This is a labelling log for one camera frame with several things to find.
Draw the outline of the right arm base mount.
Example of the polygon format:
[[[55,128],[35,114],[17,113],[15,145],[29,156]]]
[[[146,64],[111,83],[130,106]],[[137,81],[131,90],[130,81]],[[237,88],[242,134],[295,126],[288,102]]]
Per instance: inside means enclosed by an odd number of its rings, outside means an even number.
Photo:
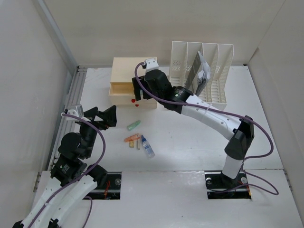
[[[251,199],[247,176],[243,172],[235,179],[230,179],[221,171],[206,171],[205,184],[209,200]]]

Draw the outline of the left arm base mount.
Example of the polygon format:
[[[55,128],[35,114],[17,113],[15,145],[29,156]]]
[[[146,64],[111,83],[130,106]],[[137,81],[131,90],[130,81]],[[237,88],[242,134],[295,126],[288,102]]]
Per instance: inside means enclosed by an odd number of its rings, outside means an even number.
[[[119,200],[121,197],[121,172],[109,172],[105,184],[96,187],[86,196],[91,197],[93,200]]]

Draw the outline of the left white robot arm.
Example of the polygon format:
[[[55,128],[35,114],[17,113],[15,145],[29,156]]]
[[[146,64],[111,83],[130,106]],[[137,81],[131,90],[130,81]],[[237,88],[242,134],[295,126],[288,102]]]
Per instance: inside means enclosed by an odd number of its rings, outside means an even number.
[[[13,225],[15,228],[60,228],[90,191],[106,184],[107,171],[98,162],[87,165],[84,160],[91,157],[96,137],[103,137],[101,131],[116,126],[116,106],[102,112],[97,107],[83,111],[77,104],[61,115],[76,122],[79,132],[63,136],[59,158],[41,197],[31,212]]]

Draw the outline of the grey setup guide booklet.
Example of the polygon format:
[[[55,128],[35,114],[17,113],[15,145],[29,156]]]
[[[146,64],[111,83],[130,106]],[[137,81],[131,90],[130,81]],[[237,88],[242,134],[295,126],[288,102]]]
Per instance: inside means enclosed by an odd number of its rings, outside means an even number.
[[[210,80],[211,68],[200,51],[197,51],[185,86],[199,96]]]

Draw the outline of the clear spray bottle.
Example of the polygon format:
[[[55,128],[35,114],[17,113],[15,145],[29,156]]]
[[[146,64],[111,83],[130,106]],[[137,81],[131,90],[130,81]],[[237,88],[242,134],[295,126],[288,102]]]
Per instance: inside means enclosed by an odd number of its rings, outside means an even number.
[[[151,145],[149,144],[149,142],[146,140],[146,138],[144,137],[144,135],[141,135],[141,141],[142,141],[142,145],[143,145],[143,148],[144,148],[144,151],[146,153],[146,156],[149,158],[149,159],[152,159],[155,157],[155,153],[151,147]]]

